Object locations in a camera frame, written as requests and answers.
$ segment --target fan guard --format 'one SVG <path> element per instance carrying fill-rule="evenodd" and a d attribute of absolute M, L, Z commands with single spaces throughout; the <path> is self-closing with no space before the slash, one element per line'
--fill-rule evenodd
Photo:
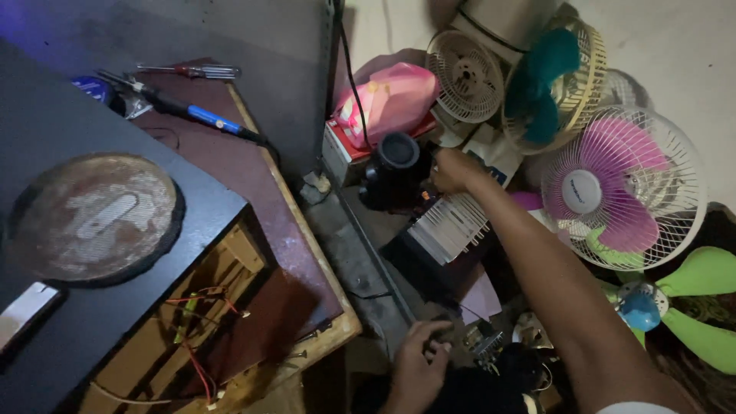
<path fill-rule="evenodd" d="M 439 33 L 427 48 L 426 66 L 442 86 L 437 102 L 455 119 L 478 124 L 498 110 L 503 100 L 498 60 L 473 38 L 457 30 Z"/>
<path fill-rule="evenodd" d="M 661 150 L 666 160 L 662 163 L 664 165 L 644 167 L 644 155 L 641 152 L 638 155 L 631 147 L 627 147 L 628 152 L 624 155 L 602 153 L 596 158 L 600 160 L 598 165 L 592 165 L 589 155 L 587 159 L 581 155 L 584 152 L 584 130 L 579 134 L 581 138 L 560 149 L 543 175 L 542 199 L 558 233 L 567 235 L 572 249 L 587 261 L 613 270 L 649 269 L 680 254 L 697 234 L 707 209 L 703 164 L 684 132 L 652 110 L 627 106 L 599 108 L 589 118 L 589 125 L 610 119 L 623 120 L 645 131 L 650 142 Z M 593 132 L 615 136 L 620 131 Z M 591 241 L 592 238 L 597 240 L 600 235 L 600 230 L 598 234 L 593 233 L 595 229 L 606 226 L 624 228 L 625 223 L 621 220 L 638 219 L 627 210 L 630 204 L 619 203 L 615 197 L 606 198 L 604 195 L 597 208 L 591 212 L 580 210 L 577 214 L 565 203 L 562 194 L 561 183 L 569 174 L 601 171 L 601 165 L 606 163 L 621 165 L 619 161 L 622 157 L 633 159 L 637 164 L 621 172 L 623 189 L 645 207 L 657 224 L 658 234 L 650 235 L 656 238 L 656 242 L 643 253 L 623 253 Z M 564 211 L 563 217 L 559 217 L 559 213 L 558 217 L 554 217 L 555 211 Z M 638 236 L 636 233 L 631 235 L 633 239 Z"/>
<path fill-rule="evenodd" d="M 507 118 L 505 114 L 502 116 L 506 137 L 524 155 L 555 150 L 568 143 L 585 127 L 601 100 L 608 67 L 606 47 L 601 35 L 590 25 L 572 16 L 553 19 L 548 29 L 557 28 L 565 28 L 577 35 L 580 68 L 559 77 L 552 85 L 552 95 L 559 111 L 559 123 L 557 134 L 551 143 L 540 145 L 526 141 L 525 126 L 513 118 Z M 515 69 L 508 80 L 514 76 Z"/>

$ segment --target blue soldering iron handle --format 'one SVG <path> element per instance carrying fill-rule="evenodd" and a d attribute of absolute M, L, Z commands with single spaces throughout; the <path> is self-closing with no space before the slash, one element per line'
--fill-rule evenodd
<path fill-rule="evenodd" d="M 194 119 L 198 119 L 205 124 L 212 125 L 213 127 L 216 127 L 223 131 L 227 131 L 233 135 L 238 135 L 238 133 L 243 129 L 243 127 L 236 124 L 235 122 L 228 121 L 227 119 L 215 115 L 209 110 L 201 109 L 196 105 L 189 105 L 189 107 L 187 108 L 187 113 Z"/>

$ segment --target cardboard box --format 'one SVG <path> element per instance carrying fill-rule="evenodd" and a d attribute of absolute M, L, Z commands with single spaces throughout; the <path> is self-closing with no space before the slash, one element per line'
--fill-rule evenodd
<path fill-rule="evenodd" d="M 434 116 L 427 112 L 420 124 L 408 134 L 414 138 L 421 138 L 437 126 Z M 329 119 L 325 123 L 325 133 L 322 137 L 322 159 L 327 168 L 335 177 L 338 187 L 353 186 L 360 183 L 361 176 L 368 162 L 370 150 L 354 148 L 348 138 L 353 133 L 341 128 L 337 121 Z"/>

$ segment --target white wall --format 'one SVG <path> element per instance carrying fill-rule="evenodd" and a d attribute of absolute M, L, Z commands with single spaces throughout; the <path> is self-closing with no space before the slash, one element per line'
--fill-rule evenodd
<path fill-rule="evenodd" d="M 636 78 L 694 142 L 710 199 L 736 208 L 736 0 L 569 1 L 603 35 L 609 65 Z M 348 0 L 353 70 L 374 56 L 426 49 L 433 18 L 448 19 L 453 2 Z"/>

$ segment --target black cylindrical object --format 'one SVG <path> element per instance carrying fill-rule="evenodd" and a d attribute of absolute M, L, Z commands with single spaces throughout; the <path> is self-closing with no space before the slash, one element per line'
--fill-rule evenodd
<path fill-rule="evenodd" d="M 371 210 L 415 207 L 429 178 L 432 155 L 405 133 L 390 133 L 371 152 L 358 197 Z"/>

